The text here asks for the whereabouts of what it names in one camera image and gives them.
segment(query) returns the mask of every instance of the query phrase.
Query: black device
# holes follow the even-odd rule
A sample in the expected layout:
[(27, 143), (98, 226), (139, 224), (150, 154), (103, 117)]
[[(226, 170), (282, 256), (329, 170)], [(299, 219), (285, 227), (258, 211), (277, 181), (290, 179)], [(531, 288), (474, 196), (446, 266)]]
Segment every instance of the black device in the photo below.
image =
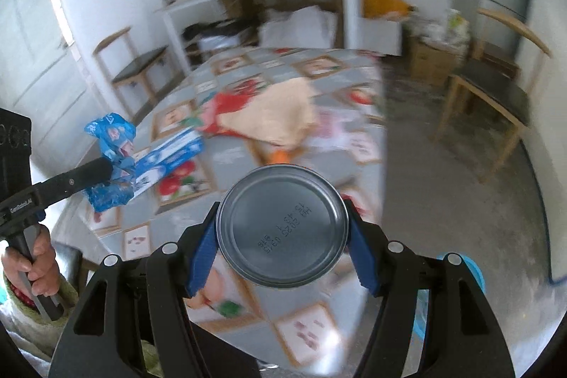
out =
[[(112, 164), (102, 157), (32, 186), (31, 129), (29, 118), (0, 108), (0, 239), (33, 262), (33, 244), (45, 209), (88, 186), (109, 181)], [(31, 293), (27, 274), (22, 272), (21, 279)], [(45, 319), (54, 321), (63, 315), (57, 295), (33, 296), (33, 301)]]
[[(30, 132), (28, 118), (0, 109), (0, 237), (31, 258), (37, 231), (29, 230), (37, 230), (38, 214), (85, 187), (108, 181), (112, 164), (97, 159), (32, 186)], [(416, 255), (401, 242), (389, 242), (378, 225), (362, 221), (351, 201), (345, 203), (348, 250), (358, 278), (373, 296), (383, 297), (355, 377), (402, 375), (419, 289), (429, 290), (429, 311), (421, 363), (412, 376), (514, 377), (498, 322), (463, 259), (455, 253), (442, 261)], [(194, 293), (205, 284), (217, 253), (218, 207), (215, 202), (203, 223), (146, 258), (107, 256), (69, 317), (49, 376), (150, 377), (143, 339), (157, 348), (166, 378), (210, 376), (183, 298), (190, 288)], [(39, 296), (35, 302), (51, 320), (63, 314), (57, 298)], [(37, 376), (4, 328), (0, 348), (14, 376)]]
[[(373, 286), (373, 296), (384, 297), (355, 377), (402, 375), (419, 289), (430, 292), (429, 312), (413, 377), (514, 377), (498, 322), (460, 256), (440, 261), (388, 242), (378, 225), (362, 221), (352, 202), (345, 202), (348, 248), (359, 279)], [(218, 207), (216, 202), (205, 221), (187, 228), (177, 243), (166, 243), (146, 258), (107, 256), (69, 318), (49, 376), (74, 378), (83, 371), (81, 376), (92, 378), (147, 377), (145, 339), (156, 346), (166, 378), (208, 377), (182, 298), (195, 278), (202, 280), (202, 265), (216, 254)]]

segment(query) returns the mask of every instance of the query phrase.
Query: floor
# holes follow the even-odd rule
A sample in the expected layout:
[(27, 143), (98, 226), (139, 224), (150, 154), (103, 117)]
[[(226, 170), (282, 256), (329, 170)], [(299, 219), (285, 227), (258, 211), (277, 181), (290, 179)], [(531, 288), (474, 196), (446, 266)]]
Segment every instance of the floor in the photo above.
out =
[[(411, 81), (401, 59), (385, 60), (384, 68), (388, 173), (382, 228), (389, 238), (421, 255), (454, 251), (476, 261), (516, 374), (521, 376), (567, 309), (567, 285), (548, 283), (543, 211), (528, 160), (519, 147), (488, 184), (479, 184), (477, 176), (494, 159), (504, 121), (495, 120), (490, 108), (479, 105), (471, 115), (454, 118), (434, 146), (429, 136), (439, 120), (443, 90)], [(78, 237), (71, 221), (62, 220), (67, 225), (54, 231), (54, 236), (70, 244)], [(86, 251), (98, 261), (104, 249), (96, 239), (91, 241)], [(353, 376), (378, 309), (379, 301), (370, 299), (341, 377)], [(404, 374), (416, 370), (420, 352), (421, 341), (414, 335)], [(282, 369), (263, 375), (303, 376)]]

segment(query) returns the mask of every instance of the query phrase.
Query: door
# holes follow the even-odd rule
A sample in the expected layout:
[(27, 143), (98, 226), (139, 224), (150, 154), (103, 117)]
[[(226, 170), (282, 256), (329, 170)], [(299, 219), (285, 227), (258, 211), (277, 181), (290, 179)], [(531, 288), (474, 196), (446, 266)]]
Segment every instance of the door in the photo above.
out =
[(83, 127), (104, 114), (58, 1), (0, 0), (0, 105), (31, 118), (32, 162), (46, 176), (78, 165), (94, 142)]

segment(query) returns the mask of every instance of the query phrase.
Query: blue plastic bag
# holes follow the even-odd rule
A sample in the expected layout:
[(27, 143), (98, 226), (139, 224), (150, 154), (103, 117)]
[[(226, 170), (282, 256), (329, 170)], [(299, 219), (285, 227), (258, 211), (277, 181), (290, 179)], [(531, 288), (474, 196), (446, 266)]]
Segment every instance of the blue plastic bag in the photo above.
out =
[(134, 197), (134, 138), (136, 128), (116, 113), (93, 120), (84, 127), (99, 139), (101, 153), (112, 161), (110, 184), (98, 184), (84, 190), (95, 212), (102, 213), (118, 205), (126, 205)]

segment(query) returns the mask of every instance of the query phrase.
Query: can lid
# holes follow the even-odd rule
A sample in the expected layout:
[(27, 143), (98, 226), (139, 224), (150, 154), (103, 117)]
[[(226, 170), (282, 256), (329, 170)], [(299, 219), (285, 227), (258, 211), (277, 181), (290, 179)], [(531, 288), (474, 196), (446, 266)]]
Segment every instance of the can lid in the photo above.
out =
[(337, 190), (297, 165), (260, 167), (236, 183), (217, 213), (220, 250), (258, 285), (292, 288), (329, 271), (348, 237), (347, 208)]

